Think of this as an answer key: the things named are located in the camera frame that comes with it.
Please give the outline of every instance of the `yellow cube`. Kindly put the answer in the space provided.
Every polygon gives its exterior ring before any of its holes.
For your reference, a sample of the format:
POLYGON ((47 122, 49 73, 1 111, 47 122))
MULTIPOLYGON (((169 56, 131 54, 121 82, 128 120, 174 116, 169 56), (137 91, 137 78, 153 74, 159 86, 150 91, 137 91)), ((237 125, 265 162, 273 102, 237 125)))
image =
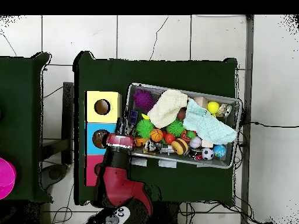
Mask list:
POLYGON ((117 123, 121 117, 121 95, 117 92, 87 91, 85 107, 88 123, 117 123))

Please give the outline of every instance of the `orange basketball toy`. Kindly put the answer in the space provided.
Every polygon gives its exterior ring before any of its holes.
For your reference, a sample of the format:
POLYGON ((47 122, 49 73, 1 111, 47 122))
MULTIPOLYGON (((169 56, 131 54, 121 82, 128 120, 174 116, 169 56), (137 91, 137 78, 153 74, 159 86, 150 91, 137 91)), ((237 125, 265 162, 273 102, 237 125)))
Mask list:
POLYGON ((163 132, 160 129, 153 129, 151 131, 151 139, 154 142, 160 142, 163 138, 163 132))

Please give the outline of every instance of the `green tablecloth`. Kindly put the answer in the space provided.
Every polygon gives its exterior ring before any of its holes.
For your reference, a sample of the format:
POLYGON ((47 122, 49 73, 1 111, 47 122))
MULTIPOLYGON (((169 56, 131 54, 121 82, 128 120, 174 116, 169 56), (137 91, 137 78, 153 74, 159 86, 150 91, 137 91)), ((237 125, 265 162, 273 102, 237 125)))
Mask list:
POLYGON ((6 200, 50 202, 40 187, 41 71, 50 54, 32 58, 0 57, 0 157, 16 168, 6 200))
MULTIPOLYGON (((79 163, 75 164, 75 202, 83 204, 94 199, 93 187, 84 186, 84 91, 119 92, 123 108, 129 84, 140 82, 172 89, 182 89, 211 95, 235 97, 235 68, 237 61, 126 61, 121 59, 93 59, 85 51, 74 61, 75 96, 79 121, 79 163)), ((151 190, 158 186, 163 201, 220 200, 232 204, 233 168, 196 168, 192 164, 178 163, 176 169, 159 167, 158 159, 148 159, 147 167, 132 166, 131 179, 143 181, 151 190)))

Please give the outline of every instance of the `red ball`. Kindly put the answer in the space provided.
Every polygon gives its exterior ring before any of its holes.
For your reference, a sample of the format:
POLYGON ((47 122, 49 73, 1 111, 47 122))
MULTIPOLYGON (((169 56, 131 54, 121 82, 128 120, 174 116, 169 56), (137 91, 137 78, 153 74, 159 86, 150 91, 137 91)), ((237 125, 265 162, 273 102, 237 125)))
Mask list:
POLYGON ((174 134, 171 134, 171 133, 167 133, 164 138, 164 140, 167 144, 171 144, 175 139, 176 139, 176 137, 174 136, 174 134))

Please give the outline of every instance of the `plastic tray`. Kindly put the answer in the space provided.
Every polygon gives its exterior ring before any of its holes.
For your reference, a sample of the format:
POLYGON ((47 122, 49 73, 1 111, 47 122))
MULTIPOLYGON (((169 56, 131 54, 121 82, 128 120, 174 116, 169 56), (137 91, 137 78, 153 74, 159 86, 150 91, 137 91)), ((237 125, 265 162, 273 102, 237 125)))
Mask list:
MULTIPOLYGON (((128 87, 128 93, 127 93, 127 100, 126 100, 126 114, 127 117, 130 115, 131 110, 138 111, 138 118, 137 122, 142 120, 142 116, 140 114, 140 110, 135 107, 134 105, 134 99, 132 95, 135 93, 137 89, 145 89, 149 90, 154 100, 157 102, 160 95, 170 89, 167 87, 158 87, 158 86, 151 86, 151 85, 145 85, 141 83, 132 83, 128 87)), ((222 97, 222 96, 215 96, 211 94, 204 94, 204 93, 196 93, 196 92, 190 92, 190 91, 184 91, 180 90, 182 93, 188 95, 190 98, 203 96, 208 101, 216 101, 218 103, 227 103, 232 106, 232 111, 230 115, 227 118, 219 118, 220 121, 222 121, 224 124, 227 124, 231 128, 235 129, 237 132, 239 130, 239 121, 241 118, 242 113, 242 101, 239 99, 229 98, 229 97, 222 97)), ((227 152, 224 157, 221 159, 214 157, 212 160, 193 160, 192 158, 188 156, 183 155, 177 155, 175 153, 171 153, 167 155, 166 153, 156 153, 156 155, 149 155, 149 154, 143 154, 142 147, 134 148, 132 151, 133 156, 139 156, 139 157, 145 157, 145 158, 154 158, 154 159, 163 159, 163 160, 171 160, 181 163, 188 163, 188 164, 195 164, 197 167, 217 167, 222 169, 228 169, 233 164, 233 154, 235 153, 236 147, 237 147, 237 139, 235 139, 234 142, 228 143, 225 145, 227 152)))

